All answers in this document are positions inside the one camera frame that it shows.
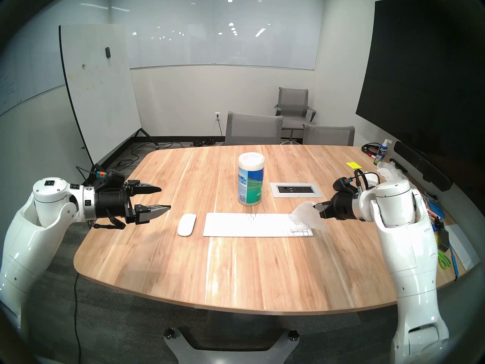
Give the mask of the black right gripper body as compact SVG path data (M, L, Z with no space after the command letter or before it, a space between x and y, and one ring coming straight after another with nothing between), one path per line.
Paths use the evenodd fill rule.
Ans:
M354 205L357 203L359 192L350 194L337 192L330 201L327 201L326 218L336 220L358 220L359 213L354 213Z

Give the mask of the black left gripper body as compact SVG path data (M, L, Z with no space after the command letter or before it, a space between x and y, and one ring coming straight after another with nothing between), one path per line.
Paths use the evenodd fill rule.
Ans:
M139 180L105 180L95 189L96 218L108 218L111 224L140 224L140 214L130 200L140 185Z

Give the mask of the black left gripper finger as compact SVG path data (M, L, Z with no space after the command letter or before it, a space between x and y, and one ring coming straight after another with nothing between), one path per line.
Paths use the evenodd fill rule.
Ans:
M131 180L131 195L146 195L161 192L158 186L143 183L140 180Z
M149 205L144 206L141 204L136 204L134 206L135 224L147 224L152 219L156 219L162 216L164 213L171 209L171 205Z

